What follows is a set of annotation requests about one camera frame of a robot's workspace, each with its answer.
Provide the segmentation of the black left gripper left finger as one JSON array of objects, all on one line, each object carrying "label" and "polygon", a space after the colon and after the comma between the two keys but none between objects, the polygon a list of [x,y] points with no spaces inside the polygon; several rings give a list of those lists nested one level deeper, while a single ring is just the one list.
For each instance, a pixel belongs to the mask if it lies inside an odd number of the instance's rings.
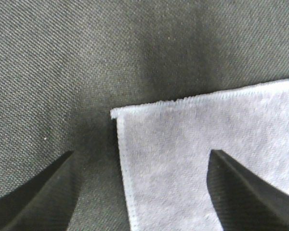
[{"label": "black left gripper left finger", "polygon": [[68,151],[0,198],[0,231],[65,231],[81,189],[77,153]]}]

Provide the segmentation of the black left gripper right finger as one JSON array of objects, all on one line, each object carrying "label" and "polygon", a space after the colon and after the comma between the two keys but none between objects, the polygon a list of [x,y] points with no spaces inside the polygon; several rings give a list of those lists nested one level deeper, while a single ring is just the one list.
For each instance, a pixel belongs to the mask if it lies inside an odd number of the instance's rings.
[{"label": "black left gripper right finger", "polygon": [[289,195],[223,150],[211,150],[208,192],[224,231],[289,231]]}]

